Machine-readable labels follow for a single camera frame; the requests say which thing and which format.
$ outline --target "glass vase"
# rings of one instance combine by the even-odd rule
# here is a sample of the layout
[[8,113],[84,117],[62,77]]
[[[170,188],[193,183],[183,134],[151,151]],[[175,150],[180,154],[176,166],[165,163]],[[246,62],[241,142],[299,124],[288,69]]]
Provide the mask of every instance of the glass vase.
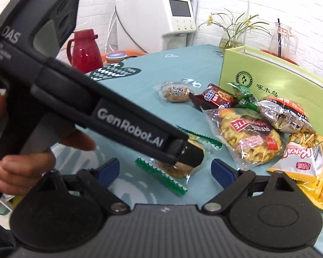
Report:
[[235,32],[231,29],[224,28],[224,34],[221,37],[219,47],[223,52],[228,48],[238,47],[243,45],[243,33]]

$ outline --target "blue gripper pad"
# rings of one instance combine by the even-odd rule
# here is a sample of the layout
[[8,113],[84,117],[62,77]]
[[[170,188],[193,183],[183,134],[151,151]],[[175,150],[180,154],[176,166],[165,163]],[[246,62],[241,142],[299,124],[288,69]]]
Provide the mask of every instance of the blue gripper pad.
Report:
[[212,176],[225,189],[234,182],[240,173],[220,159],[214,159],[211,166]]
[[117,158],[111,158],[99,168],[91,170],[91,173],[104,188],[108,188],[120,174],[120,162]]

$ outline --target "human hand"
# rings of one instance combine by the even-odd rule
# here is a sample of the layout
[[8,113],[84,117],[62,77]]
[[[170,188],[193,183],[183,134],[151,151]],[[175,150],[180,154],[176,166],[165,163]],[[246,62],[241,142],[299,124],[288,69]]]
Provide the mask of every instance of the human hand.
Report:
[[[6,111],[6,98],[0,94],[0,118]],[[80,150],[95,150],[95,142],[85,133],[76,130],[60,141],[63,145]],[[0,192],[25,195],[41,179],[42,174],[55,166],[50,149],[30,155],[7,155],[0,161]]]

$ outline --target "gray ribbed surface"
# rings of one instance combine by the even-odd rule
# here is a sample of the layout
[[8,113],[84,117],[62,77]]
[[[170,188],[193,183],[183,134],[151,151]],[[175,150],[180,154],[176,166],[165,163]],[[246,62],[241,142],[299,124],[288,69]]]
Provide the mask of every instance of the gray ribbed surface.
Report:
[[234,237],[224,221],[195,206],[137,205],[111,217],[90,242],[63,253],[21,250],[12,258],[317,258],[309,248],[293,253],[255,250]]

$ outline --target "heart pattern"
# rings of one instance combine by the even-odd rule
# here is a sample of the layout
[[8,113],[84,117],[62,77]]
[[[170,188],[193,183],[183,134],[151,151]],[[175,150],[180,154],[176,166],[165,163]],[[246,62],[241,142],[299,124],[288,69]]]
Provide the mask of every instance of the heart pattern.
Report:
[[88,73],[90,79],[94,81],[105,80],[111,78],[123,78],[128,77],[130,75],[136,75],[141,72],[140,69],[137,68],[123,68],[124,63],[116,63],[109,65],[105,68],[99,68]]
[[177,55],[174,54],[167,54],[165,55],[165,58],[174,58],[174,57],[178,57]]

